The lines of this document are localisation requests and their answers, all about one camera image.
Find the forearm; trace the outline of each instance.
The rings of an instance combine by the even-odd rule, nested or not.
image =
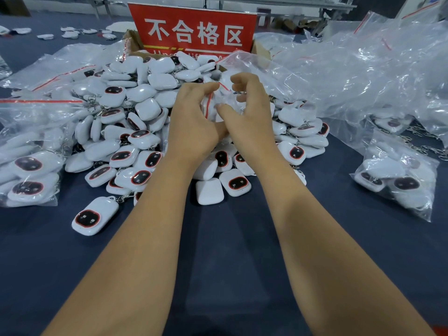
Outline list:
[[[162,334],[192,176],[178,165],[169,155],[162,159],[137,206],[44,335]]]
[[[433,335],[281,155],[256,170],[294,296],[314,335]]]

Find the blue tablecloth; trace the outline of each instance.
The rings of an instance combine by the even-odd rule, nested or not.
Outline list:
[[[94,16],[33,13],[0,16],[0,25],[33,33],[0,38],[0,54],[14,72],[44,53],[76,41],[59,27],[104,28]],[[41,41],[36,34],[53,33]],[[0,96],[9,95],[0,90]],[[301,170],[308,188],[432,325],[448,325],[448,162],[442,162],[429,224],[357,186],[349,173],[362,156],[329,136],[321,156]],[[65,174],[58,207],[0,209],[0,335],[38,335],[62,306],[133,208],[128,202],[94,237],[70,227],[90,201],[105,195],[81,174]],[[176,288],[165,335],[309,335],[294,301],[272,219],[256,177],[252,190],[199,206],[189,191]]]

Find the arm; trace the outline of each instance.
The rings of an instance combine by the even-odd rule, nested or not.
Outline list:
[[[240,99],[246,100],[245,112],[238,115],[221,105],[218,113],[260,179],[294,297],[313,334],[434,336],[283,158],[274,142],[268,98],[258,78],[240,73],[232,82],[234,90],[246,92]],[[260,145],[262,155],[256,148]]]
[[[118,232],[44,336],[161,335],[176,279],[191,177],[226,133],[199,108],[217,83],[184,84],[171,114],[169,152]]]

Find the red sign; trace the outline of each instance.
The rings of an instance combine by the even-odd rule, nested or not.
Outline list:
[[[191,56],[250,51],[256,14],[128,3],[144,48],[153,54],[182,50]]]

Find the table surface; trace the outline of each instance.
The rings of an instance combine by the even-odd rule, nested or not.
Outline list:
[[[67,44],[106,43],[96,35],[61,38],[59,27],[99,29],[110,22],[79,14],[0,16],[3,26],[33,30],[0,38],[0,53],[16,72]],[[38,40],[43,33],[56,37]],[[0,89],[0,97],[8,95]],[[448,162],[439,167],[430,224],[355,184],[349,174],[362,156],[328,139],[327,152],[301,166],[308,189],[426,321],[448,325]],[[0,209],[0,336],[39,335],[132,210],[128,201],[94,237],[73,231],[73,217],[106,193],[89,187],[85,173],[64,175],[57,207]],[[248,194],[213,206],[199,206],[194,186],[189,190],[165,335],[311,334],[294,301],[260,183],[256,177],[250,182]]]

